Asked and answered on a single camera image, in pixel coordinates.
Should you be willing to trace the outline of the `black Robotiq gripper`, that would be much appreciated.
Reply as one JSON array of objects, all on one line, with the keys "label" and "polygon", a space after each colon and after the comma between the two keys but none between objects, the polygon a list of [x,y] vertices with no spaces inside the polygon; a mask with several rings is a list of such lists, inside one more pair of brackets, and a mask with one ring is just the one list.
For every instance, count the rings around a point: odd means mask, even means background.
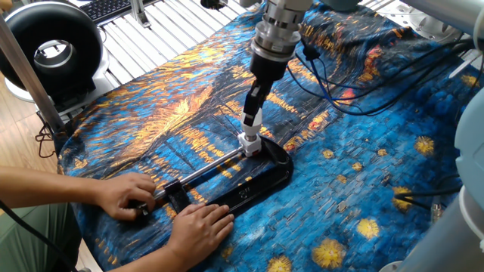
[{"label": "black Robotiq gripper", "polygon": [[273,82],[284,77],[288,62],[279,62],[253,55],[250,61],[250,72],[256,77],[247,93],[242,118],[243,124],[253,126],[256,114],[271,93]]}]

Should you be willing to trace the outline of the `person's right hand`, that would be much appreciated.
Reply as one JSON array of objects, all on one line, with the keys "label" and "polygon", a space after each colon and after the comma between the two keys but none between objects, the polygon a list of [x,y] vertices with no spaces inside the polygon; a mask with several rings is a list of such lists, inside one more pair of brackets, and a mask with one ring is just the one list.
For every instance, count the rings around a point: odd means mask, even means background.
[{"label": "person's right hand", "polygon": [[213,253],[233,227],[227,205],[189,205],[175,216],[166,248],[187,270]]}]

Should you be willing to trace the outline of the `person's left hand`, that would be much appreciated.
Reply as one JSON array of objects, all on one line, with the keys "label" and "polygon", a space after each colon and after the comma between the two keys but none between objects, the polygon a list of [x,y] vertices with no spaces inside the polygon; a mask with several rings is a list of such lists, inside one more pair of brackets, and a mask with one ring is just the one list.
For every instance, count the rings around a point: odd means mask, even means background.
[{"label": "person's left hand", "polygon": [[141,212],[130,203],[140,202],[152,211],[156,204],[155,189],[156,184],[149,175],[128,173],[99,181],[94,188],[93,203],[116,220],[134,221]]}]

